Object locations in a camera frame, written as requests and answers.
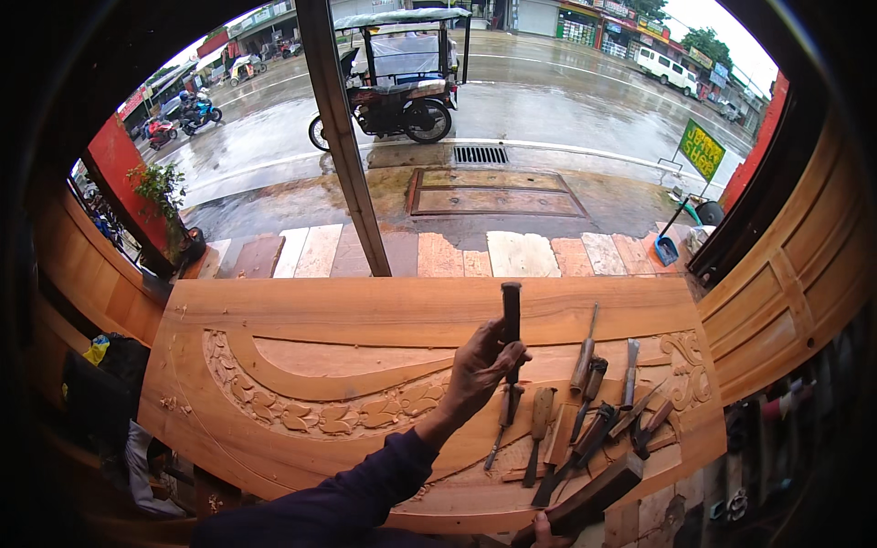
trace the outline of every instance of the wood carving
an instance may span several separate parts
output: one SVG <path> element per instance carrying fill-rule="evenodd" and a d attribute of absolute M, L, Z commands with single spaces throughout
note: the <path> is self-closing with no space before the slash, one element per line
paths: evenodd
<path fill-rule="evenodd" d="M 399 405 L 408 416 L 417 416 L 439 405 L 445 390 L 441 386 L 420 386 L 402 392 Z"/>
<path fill-rule="evenodd" d="M 349 434 L 360 421 L 360 414 L 344 407 L 327 407 L 320 413 L 320 430 L 327 434 Z"/>
<path fill-rule="evenodd" d="M 674 386 L 691 384 L 687 407 L 672 412 L 652 440 L 631 499 L 673 485 L 724 453 L 720 402 L 715 396 L 701 402 L 717 381 L 683 280 L 560 278 L 525 285 L 521 332 L 533 361 L 521 370 L 521 382 L 530 384 L 519 416 L 531 415 L 542 387 L 558 389 L 556 407 L 577 409 L 567 396 L 568 380 L 581 326 L 593 310 L 576 303 L 599 299 L 604 312 L 595 353 L 624 363 L 624 341 L 638 338 L 644 357 L 663 366 L 643 368 L 635 396 L 669 377 L 666 396 L 653 398 L 660 406 Z M 436 295 L 442 295 L 440 306 Z M 190 313 L 182 318 L 175 306 L 186 304 Z M 349 470 L 379 450 L 388 434 L 424 420 L 446 394 L 453 348 L 500 308 L 496 280 L 486 278 L 180 280 L 156 334 L 138 419 L 189 461 L 272 500 Z M 681 349 L 668 343 L 670 352 L 663 352 L 668 332 Z M 286 352 L 293 346 L 295 352 Z M 672 367 L 686 373 L 674 376 Z M 597 401 L 617 402 L 621 384 L 607 374 Z M 162 397 L 175 397 L 176 407 L 190 406 L 191 413 L 168 412 Z M 432 465 L 431 487 L 393 508 L 389 527 L 463 534 L 519 530 L 531 521 L 532 492 L 502 478 L 503 471 L 526 467 L 531 421 L 516 420 L 506 430 L 498 473 L 485 475 L 478 466 L 496 436 L 501 400 L 497 392 L 454 433 Z M 647 409 L 654 412 L 651 404 Z M 607 466 L 626 443 L 588 468 Z M 587 473 L 571 478 L 560 499 L 590 481 Z"/>
<path fill-rule="evenodd" d="M 360 409 L 360 413 L 363 414 L 362 425 L 366 428 L 378 428 L 385 424 L 395 423 L 399 420 L 396 416 L 401 410 L 402 406 L 399 402 L 389 398 L 366 403 Z"/>

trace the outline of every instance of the road marking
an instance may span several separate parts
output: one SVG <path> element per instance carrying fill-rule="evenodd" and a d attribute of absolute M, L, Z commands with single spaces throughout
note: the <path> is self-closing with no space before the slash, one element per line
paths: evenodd
<path fill-rule="evenodd" d="M 738 137 L 738 136 L 734 135 L 733 133 L 729 132 L 728 130 L 724 129 L 721 125 L 719 125 L 716 122 L 714 122 L 713 120 L 710 120 L 709 118 L 705 117 L 700 112 L 697 112 L 696 110 L 691 110 L 687 105 L 684 105 L 682 103 L 677 103 L 673 99 L 667 99 L 665 96 L 663 96 L 662 94 L 660 94 L 656 91 L 652 91 L 652 90 L 646 89 L 646 88 L 641 88 L 636 84 L 633 84 L 630 82 L 625 82 L 624 80 L 620 80 L 618 78 L 613 78 L 612 76 L 601 75 L 598 72 L 594 72 L 593 70 L 587 70 L 586 68 L 571 67 L 569 65 L 562 65 L 560 63 L 551 62 L 549 60 L 530 59 L 528 57 L 511 57 L 509 55 L 488 55 L 485 53 L 470 53 L 469 57 L 492 57 L 494 59 L 528 60 L 528 61 L 532 61 L 534 63 L 544 63 L 546 65 L 552 65 L 554 67 L 571 68 L 572 70 L 578 70 L 580 72 L 587 73 L 589 75 L 600 76 L 601 78 L 606 78 L 606 79 L 612 80 L 613 82 L 622 83 L 624 85 L 631 86 L 632 88 L 639 89 L 640 91 L 644 91 L 645 93 L 649 93 L 649 94 L 652 94 L 656 97 L 660 97 L 661 99 L 663 99 L 664 101 L 667 101 L 668 103 L 672 103 L 678 107 L 682 107 L 683 109 L 687 110 L 688 112 L 691 112 L 692 114 L 700 117 L 701 119 L 706 120 L 707 122 L 712 124 L 713 127 L 720 130 L 721 132 L 724 132 L 725 134 L 730 135 L 731 137 L 736 139 L 737 142 L 740 143 L 741 145 L 743 145 L 744 147 L 750 148 L 750 149 L 752 148 L 752 145 L 744 142 L 740 137 Z"/>
<path fill-rule="evenodd" d="M 522 141 L 516 139 L 442 139 L 439 143 L 446 143 L 450 145 L 508 145 L 508 146 L 521 146 L 521 147 L 529 147 L 529 148 L 541 148 L 544 150 L 556 150 L 564 153 L 577 153 L 577 154 L 586 154 L 588 156 L 596 156 L 597 158 L 605 158 L 607 160 L 619 160 L 625 161 L 631 164 L 636 164 L 638 166 L 643 167 L 652 167 L 655 169 L 660 169 L 661 171 L 665 171 L 667 173 L 678 174 L 680 177 L 685 177 L 687 179 L 692 180 L 695 183 L 705 183 L 706 181 L 699 174 L 693 174 L 688 171 L 677 171 L 673 167 L 664 166 L 653 161 L 642 160 L 640 158 L 634 158 L 633 156 L 625 156 L 624 154 L 611 153 L 605 150 L 597 150 L 595 148 L 586 148 L 584 146 L 574 146 L 574 145 L 561 145 L 558 143 L 541 143 L 538 141 Z M 368 151 L 375 148 L 383 148 L 384 146 L 399 146 L 399 145 L 411 145 L 410 141 L 388 141 L 385 143 L 366 143 L 364 145 L 360 145 L 361 151 Z M 191 195 L 193 191 L 203 189 L 207 186 L 210 186 L 213 183 L 225 181 L 227 179 L 231 179 L 232 177 L 236 177 L 238 175 L 252 173 L 253 171 L 259 171 L 260 169 L 264 169 L 266 167 L 280 166 L 281 164 L 288 164 L 290 162 L 299 161 L 299 160 L 307 160 L 308 158 L 316 158 L 326 154 L 321 151 L 314 151 L 312 153 L 301 153 L 295 154 L 293 156 L 287 156 L 286 158 L 278 158 L 277 160 L 271 160 L 262 162 L 260 164 L 256 164 L 254 166 L 242 167 L 241 169 L 237 169 L 230 173 L 224 174 L 221 177 L 215 177 L 213 179 L 208 179 L 207 181 L 198 181 L 194 180 L 195 184 L 192 186 L 188 186 L 186 191 Z M 710 186 L 719 187 L 723 189 L 724 187 L 718 183 L 711 183 Z"/>
<path fill-rule="evenodd" d="M 259 91 L 262 91 L 263 89 L 268 89 L 268 88 L 270 88 L 270 87 L 272 87 L 272 86 L 280 85 L 280 84 L 282 84 L 282 83 L 286 83 L 286 82 L 289 82 L 290 80 L 295 80 L 296 78 L 301 78 L 302 76 L 307 76 L 307 75 L 309 75 L 309 74 L 310 74 L 310 73 L 306 72 L 306 73 L 304 73 L 303 75 L 290 76 L 290 78 L 287 78 L 286 80 L 280 80 L 279 82 L 269 83 L 269 84 L 268 84 L 267 86 L 265 86 L 264 88 L 254 89 L 253 91 L 251 91 L 251 92 L 249 92 L 249 93 L 245 93 L 245 94 L 242 95 L 242 96 L 237 96 L 237 97 L 233 98 L 231 101 L 226 101 L 225 103 L 222 103 L 222 104 L 218 105 L 217 108 L 218 108 L 218 109 L 221 109 L 221 108 L 223 108 L 224 106 L 226 106 L 227 104 L 232 104 L 232 103 L 234 103 L 235 101 L 237 101 L 238 99 L 243 99 L 244 97 L 246 97 L 246 96 L 250 96 L 250 95 L 252 95 L 253 93 L 257 93 L 257 92 L 259 92 Z"/>

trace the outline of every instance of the wet road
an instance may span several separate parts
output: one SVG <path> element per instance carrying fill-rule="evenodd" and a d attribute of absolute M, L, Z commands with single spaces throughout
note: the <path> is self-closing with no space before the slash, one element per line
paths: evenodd
<path fill-rule="evenodd" d="M 480 34 L 472 39 L 471 83 L 460 89 L 449 138 L 515 139 L 581 146 L 648 161 L 670 158 L 688 119 L 712 133 L 727 153 L 714 182 L 723 186 L 751 144 L 708 107 L 661 86 L 620 60 L 558 40 Z M 210 124 L 147 161 L 176 162 L 191 189 L 253 166 L 315 154 L 307 128 L 317 110 L 304 58 L 277 61 L 267 73 L 212 94 L 223 122 Z M 356 127 L 360 144 L 377 139 Z M 691 166 L 687 171 L 694 172 Z M 281 181 L 267 181 L 273 184 Z M 220 194 L 235 192 L 233 186 Z M 190 194 L 185 207 L 200 203 Z"/>

